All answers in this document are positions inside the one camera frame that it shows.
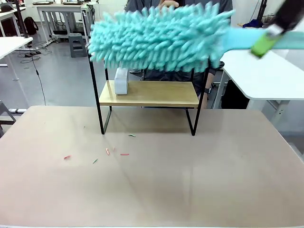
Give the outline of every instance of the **small scrap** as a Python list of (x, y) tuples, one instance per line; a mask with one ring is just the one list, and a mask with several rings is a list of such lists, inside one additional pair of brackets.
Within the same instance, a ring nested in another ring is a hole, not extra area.
[(93, 164), (94, 164), (96, 161), (98, 161), (98, 158), (96, 158), (96, 159), (94, 160)]

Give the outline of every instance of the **gray shirt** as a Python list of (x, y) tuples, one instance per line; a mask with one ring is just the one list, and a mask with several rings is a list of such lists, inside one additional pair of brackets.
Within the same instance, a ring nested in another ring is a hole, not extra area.
[[(201, 3), (205, 6), (210, 0), (186, 0), (186, 5)], [(126, 11), (141, 11), (144, 7), (150, 8), (151, 6), (157, 7), (160, 0), (128, 0), (125, 10)], [(232, 10), (232, 0), (212, 0), (213, 4), (219, 3), (219, 12)], [(210, 73), (215, 74), (215, 69), (210, 69)], [(202, 91), (202, 79), (203, 73), (196, 73), (193, 77), (194, 89), (199, 95)], [(147, 81), (189, 81), (190, 73), (182, 71), (158, 71), (158, 70), (147, 70), (147, 74), (144, 77)]]

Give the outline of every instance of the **green debris piece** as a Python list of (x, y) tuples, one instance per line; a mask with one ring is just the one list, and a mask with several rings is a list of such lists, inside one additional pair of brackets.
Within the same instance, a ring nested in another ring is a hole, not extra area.
[(251, 53), (256, 57), (263, 57), (283, 36), (271, 37), (265, 33), (251, 48)]
[(93, 164), (94, 164), (96, 161), (98, 161), (98, 158), (96, 158), (96, 159), (94, 160)]

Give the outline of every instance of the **person's hand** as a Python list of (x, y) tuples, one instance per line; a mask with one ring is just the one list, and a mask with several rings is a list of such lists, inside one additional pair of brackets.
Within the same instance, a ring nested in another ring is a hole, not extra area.
[(179, 6), (179, 4), (178, 4), (178, 2), (173, 1), (173, 0), (161, 0), (158, 7), (161, 9), (164, 6), (165, 7), (174, 6), (175, 8), (177, 8)]

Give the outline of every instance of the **light blue handle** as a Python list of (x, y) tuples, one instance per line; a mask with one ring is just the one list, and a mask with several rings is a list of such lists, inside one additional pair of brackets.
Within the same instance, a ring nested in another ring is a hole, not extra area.
[[(262, 28), (230, 28), (223, 37), (224, 51), (251, 49), (265, 32)], [(304, 32), (287, 32), (273, 49), (304, 49)]]

